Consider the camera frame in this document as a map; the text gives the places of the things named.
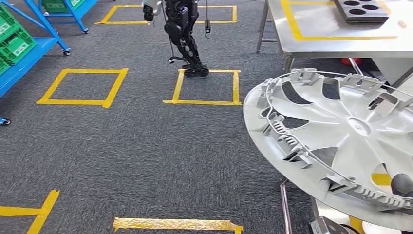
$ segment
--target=caster wheel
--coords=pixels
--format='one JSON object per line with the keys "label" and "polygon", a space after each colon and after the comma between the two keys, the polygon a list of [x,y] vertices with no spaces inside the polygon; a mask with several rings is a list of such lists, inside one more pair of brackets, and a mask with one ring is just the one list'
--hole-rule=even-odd
{"label": "caster wheel", "polygon": [[12,122],[9,119],[4,119],[3,123],[1,124],[2,126],[8,126],[10,125]]}

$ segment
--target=green crate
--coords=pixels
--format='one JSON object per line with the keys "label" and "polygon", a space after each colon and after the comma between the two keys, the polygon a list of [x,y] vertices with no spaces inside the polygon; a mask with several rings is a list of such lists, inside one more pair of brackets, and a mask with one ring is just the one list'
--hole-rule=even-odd
{"label": "green crate", "polygon": [[17,20],[0,4],[0,42],[8,38],[18,27],[20,24]]}
{"label": "green crate", "polygon": [[10,65],[20,61],[36,42],[23,28],[17,29],[6,40],[0,43],[0,56]]}
{"label": "green crate", "polygon": [[0,75],[3,74],[7,69],[9,69],[10,65],[0,58]]}
{"label": "green crate", "polygon": [[[74,9],[77,9],[85,0],[69,0]],[[48,13],[68,13],[69,9],[63,0],[42,0],[41,5]]]}

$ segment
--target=blue metal rack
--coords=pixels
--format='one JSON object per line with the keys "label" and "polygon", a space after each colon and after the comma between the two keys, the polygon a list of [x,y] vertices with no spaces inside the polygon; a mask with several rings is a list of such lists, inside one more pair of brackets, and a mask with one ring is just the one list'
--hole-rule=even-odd
{"label": "blue metal rack", "polygon": [[[7,71],[0,75],[0,97],[3,96],[30,68],[44,55],[50,48],[56,43],[63,49],[64,55],[70,55],[70,48],[65,44],[62,38],[57,34],[48,20],[43,16],[42,12],[38,9],[33,0],[24,0],[27,6],[37,16],[39,21],[31,18],[24,12],[17,9],[15,6],[7,2],[7,0],[0,0],[13,11],[27,18],[32,23],[43,28],[50,34],[50,37],[34,38],[36,46],[26,54],[16,65],[10,66]],[[9,125],[10,120],[0,117],[0,125]]]}
{"label": "blue metal rack", "polygon": [[[75,21],[55,21],[52,23],[56,23],[56,24],[77,23],[80,27],[80,30],[88,34],[89,29],[86,28],[85,25],[83,25],[82,17],[91,9],[92,6],[94,6],[97,3],[97,0],[85,0],[84,3],[82,3],[77,9],[74,9],[72,7],[69,0],[63,0],[63,3],[69,9],[68,13],[44,13],[44,16],[47,18],[49,17],[73,17]],[[41,0],[38,1],[38,7],[39,7],[39,10],[41,11],[41,8],[42,8]]]}

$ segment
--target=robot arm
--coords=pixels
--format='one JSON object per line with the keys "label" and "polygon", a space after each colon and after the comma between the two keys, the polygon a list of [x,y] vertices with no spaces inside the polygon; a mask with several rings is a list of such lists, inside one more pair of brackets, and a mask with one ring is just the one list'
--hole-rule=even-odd
{"label": "robot arm", "polygon": [[153,16],[159,15],[162,11],[162,0],[143,0],[142,9],[144,12],[144,19],[152,22]]}

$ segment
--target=humanoid robot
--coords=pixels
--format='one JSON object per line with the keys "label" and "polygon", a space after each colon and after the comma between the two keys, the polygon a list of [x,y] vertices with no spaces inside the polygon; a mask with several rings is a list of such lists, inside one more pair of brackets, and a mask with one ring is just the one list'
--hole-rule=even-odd
{"label": "humanoid robot", "polygon": [[[199,59],[195,39],[192,37],[192,29],[198,18],[198,0],[165,0],[166,3],[166,24],[165,31],[169,35],[170,41],[178,47],[183,58],[172,56],[170,63],[183,60],[187,64],[183,65],[187,76],[206,76],[209,73],[207,66],[202,65]],[[143,0],[142,8],[146,21],[153,21],[153,17],[161,13],[162,0]],[[209,21],[206,20],[206,33],[210,30]]]}

